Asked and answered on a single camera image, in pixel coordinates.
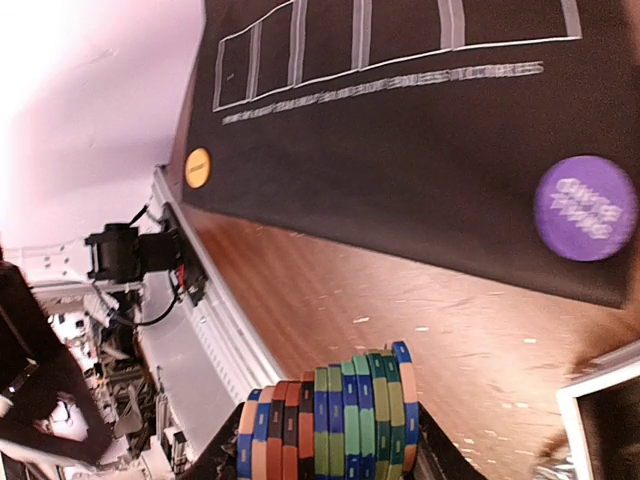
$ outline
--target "wooden table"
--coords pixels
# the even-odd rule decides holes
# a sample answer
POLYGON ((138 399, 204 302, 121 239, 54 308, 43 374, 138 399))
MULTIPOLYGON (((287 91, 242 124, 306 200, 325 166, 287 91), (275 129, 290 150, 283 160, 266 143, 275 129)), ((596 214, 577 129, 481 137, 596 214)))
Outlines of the wooden table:
MULTIPOLYGON (((640 2, 627 2, 640 51, 640 2)), ((178 194, 182 162, 169 168, 178 194)), ((287 374, 405 339, 420 401, 492 480, 527 478, 562 442, 555 393, 572 372, 640 339, 636 304, 599 308, 185 209, 287 374)))

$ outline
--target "poker chip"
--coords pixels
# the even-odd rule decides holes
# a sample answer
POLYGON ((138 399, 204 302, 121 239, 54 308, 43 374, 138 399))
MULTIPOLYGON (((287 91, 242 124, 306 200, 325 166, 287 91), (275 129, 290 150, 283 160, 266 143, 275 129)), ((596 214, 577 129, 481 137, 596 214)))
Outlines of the poker chip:
POLYGON ((367 357, 353 357, 352 362, 356 371, 360 406, 360 478, 373 480, 376 470, 376 418, 373 383, 367 357))
POLYGON ((404 465, 405 416, 400 369, 391 350, 381 352, 382 362, 387 374, 389 392, 389 413, 391 418, 391 456, 387 480, 397 480, 402 476, 404 465))
POLYGON ((375 480, 385 480, 391 459, 391 412, 389 411, 389 393, 387 373, 382 355, 375 352, 367 354, 369 369, 373 379, 373 404, 376 414, 376 472, 375 480))
POLYGON ((282 479, 298 480, 298 410, 300 407, 300 382, 291 382, 284 401, 284 425, 282 434, 282 479))
POLYGON ((238 459, 237 474, 239 479, 251 479, 251 443, 255 428, 258 401, 262 390, 253 390, 242 407, 238 424, 238 459))
POLYGON ((282 480, 282 439, 284 428, 284 402, 289 382, 278 382, 273 390, 269 412, 267 438, 267 480, 282 480))
POLYGON ((241 480, 400 480, 416 463, 420 404, 407 345, 369 350, 252 390, 238 424, 241 480))
POLYGON ((329 478, 329 371, 316 368, 314 387, 314 451, 318 480, 329 478))
POLYGON ((251 478, 267 480, 267 439, 269 437, 269 413, 275 387, 266 387, 260 393, 256 412, 253 441, 251 442, 251 478))
POLYGON ((418 454, 418 442, 420 440, 420 404, 418 402, 418 387, 416 375, 413 369, 413 361, 407 345, 400 341, 391 346, 393 354, 400 368, 400 380, 402 381, 402 394, 404 397, 405 413, 405 447, 404 465, 402 471, 407 473, 413 469, 418 454))
POLYGON ((315 374, 305 372, 300 384, 298 414, 298 477, 313 480, 316 476, 313 449, 313 383, 315 374))
POLYGON ((329 365, 329 476, 344 479, 344 402, 342 400, 342 368, 329 365))
POLYGON ((360 479, 360 404, 356 370, 351 362, 342 362, 342 401, 344 405, 345 478, 360 479))

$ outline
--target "purple sticker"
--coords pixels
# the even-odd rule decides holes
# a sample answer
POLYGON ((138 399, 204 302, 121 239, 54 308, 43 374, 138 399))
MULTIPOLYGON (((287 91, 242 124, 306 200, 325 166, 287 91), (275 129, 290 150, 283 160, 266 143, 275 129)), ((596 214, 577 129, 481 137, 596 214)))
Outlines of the purple sticker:
POLYGON ((618 252, 635 230, 631 180, 600 157, 571 157, 553 166, 536 193, 535 219, 547 246, 570 260, 592 262, 618 252))

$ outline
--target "wire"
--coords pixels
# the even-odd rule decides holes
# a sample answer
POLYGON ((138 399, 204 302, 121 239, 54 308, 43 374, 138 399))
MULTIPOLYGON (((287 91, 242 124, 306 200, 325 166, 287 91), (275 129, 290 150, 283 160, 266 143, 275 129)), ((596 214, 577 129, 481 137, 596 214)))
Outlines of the wire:
POLYGON ((152 221, 153 223, 155 223, 156 225, 158 225, 158 226, 160 226, 160 227, 162 227, 162 226, 163 226, 163 224, 162 224, 162 220, 161 220, 161 219, 159 219, 159 218, 157 218, 155 215, 153 215, 153 214, 149 211, 149 204, 148 204, 148 203, 147 203, 147 204, 145 204, 145 206, 144 206, 144 207, 142 207, 138 213, 136 213, 135 217, 133 217, 133 218, 131 219, 131 221, 127 224, 127 226, 129 226, 129 227, 134 226, 134 225, 135 225, 136 223, 138 223, 138 222, 140 221, 140 219, 141 219, 143 216, 145 216, 145 215, 147 216, 147 218, 148 218, 149 220, 151 220, 151 221, 152 221))
POLYGON ((98 298, 100 299, 100 302, 107 309, 108 315, 110 318, 113 318, 115 321, 132 328, 151 327, 153 325, 157 325, 158 323, 163 321, 165 318, 167 318, 169 314, 173 311, 173 308, 176 306, 178 301, 180 301, 180 289, 179 287, 174 285, 173 279, 171 278, 171 272, 168 273, 168 276, 169 276, 169 283, 171 284, 171 289, 173 290, 173 300, 171 300, 171 303, 169 304, 169 306, 164 312, 162 312, 158 317, 154 318, 153 320, 149 320, 147 322, 134 322, 133 320, 125 318, 123 315, 120 314, 120 312, 112 308, 107 303, 107 301, 102 296, 103 295, 102 291, 98 288, 95 282, 92 282, 91 285, 93 286, 93 289, 98 294, 98 298))
POLYGON ((135 225, 138 222, 138 220, 140 220, 144 216, 144 214, 147 213, 147 210, 149 210, 148 203, 145 204, 145 206, 142 207, 138 213, 136 213, 135 217, 131 219, 131 221, 127 224, 127 226, 132 227, 133 225, 135 225))

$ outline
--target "orange sticker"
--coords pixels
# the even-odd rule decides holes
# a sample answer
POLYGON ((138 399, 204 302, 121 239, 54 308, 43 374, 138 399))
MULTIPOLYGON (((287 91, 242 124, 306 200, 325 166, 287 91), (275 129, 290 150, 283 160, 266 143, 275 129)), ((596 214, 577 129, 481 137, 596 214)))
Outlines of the orange sticker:
POLYGON ((204 148, 191 152, 185 165, 185 178, 191 188, 200 188, 209 181, 211 176, 211 157, 204 148))

